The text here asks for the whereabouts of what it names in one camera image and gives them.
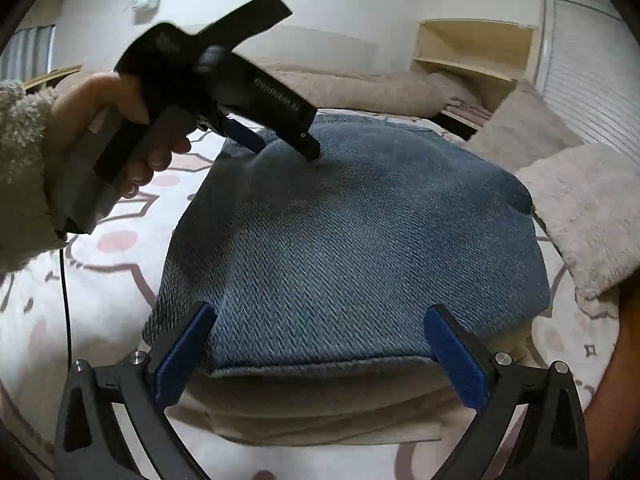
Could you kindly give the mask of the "person's left hand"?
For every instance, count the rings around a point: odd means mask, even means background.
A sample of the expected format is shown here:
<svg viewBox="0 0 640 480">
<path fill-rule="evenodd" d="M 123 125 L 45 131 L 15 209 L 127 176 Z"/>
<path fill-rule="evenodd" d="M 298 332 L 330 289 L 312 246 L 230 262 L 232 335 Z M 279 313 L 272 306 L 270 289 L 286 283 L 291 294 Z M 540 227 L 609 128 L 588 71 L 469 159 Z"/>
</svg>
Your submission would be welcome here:
<svg viewBox="0 0 640 480">
<path fill-rule="evenodd" d="M 43 138 L 47 178 L 51 180 L 58 175 L 68 153 L 86 133 L 116 132 L 123 122 L 139 125 L 149 122 L 136 77 L 94 73 L 62 90 L 51 106 Z M 186 124 L 176 140 L 156 139 L 152 148 L 130 162 L 117 179 L 120 196 L 136 196 L 139 188 L 152 181 L 154 174 L 169 167 L 172 156 L 190 151 L 191 143 L 186 135 L 193 130 L 192 125 Z"/>
</svg>

